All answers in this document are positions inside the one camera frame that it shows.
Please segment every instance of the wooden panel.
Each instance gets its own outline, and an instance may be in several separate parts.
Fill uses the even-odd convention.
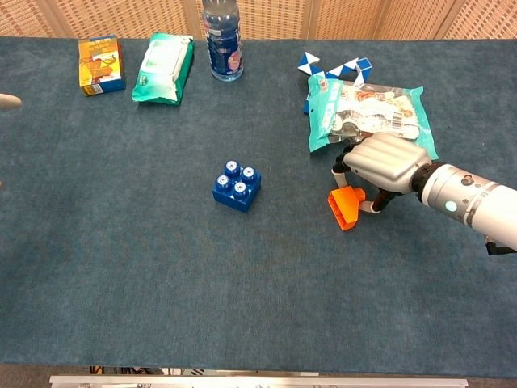
[[[517,38],[517,1],[467,0],[445,38]]]
[[[391,1],[376,38],[389,40],[434,39],[452,4],[452,0]]]
[[[77,38],[116,34],[149,38],[154,32],[188,34],[181,2],[171,0],[55,0]]]
[[[0,18],[0,36],[54,36],[34,0],[1,0]]]
[[[371,39],[382,0],[319,2],[316,39]]]
[[[310,12],[309,0],[240,0],[241,34],[244,39],[281,39],[306,37],[304,20]],[[196,0],[200,29],[205,33],[201,12],[203,4]]]

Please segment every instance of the wet wipes package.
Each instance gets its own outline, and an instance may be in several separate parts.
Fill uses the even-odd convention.
[[[426,112],[423,87],[403,89],[321,77],[309,78],[310,151],[349,139],[357,142],[374,133],[391,133],[424,147],[437,159]]]
[[[192,36],[153,34],[132,91],[133,101],[180,105],[192,52]]]

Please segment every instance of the blue and white puzzle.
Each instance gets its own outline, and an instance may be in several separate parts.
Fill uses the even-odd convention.
[[[298,70],[309,76],[315,75],[323,78],[339,78],[351,71],[357,71],[354,86],[361,87],[367,81],[368,75],[370,75],[370,72],[373,69],[372,63],[366,57],[360,59],[357,57],[356,59],[352,59],[338,67],[334,67],[331,71],[323,71],[314,65],[319,61],[320,58],[315,57],[311,53],[305,52],[298,64]],[[307,94],[307,99],[305,99],[304,113],[309,113],[309,97],[310,92]]]

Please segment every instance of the small cardboard box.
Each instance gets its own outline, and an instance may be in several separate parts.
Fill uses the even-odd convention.
[[[122,47],[116,36],[79,41],[79,86],[85,95],[126,88]]]

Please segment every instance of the robotic arm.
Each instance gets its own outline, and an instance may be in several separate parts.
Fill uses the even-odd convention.
[[[416,192],[425,205],[485,235],[490,255],[517,250],[517,191],[450,164],[432,162],[407,140],[375,133],[340,154],[332,173],[339,187],[353,171],[379,188],[374,201],[360,209],[379,213],[396,196]],[[507,245],[497,247],[496,241]]]

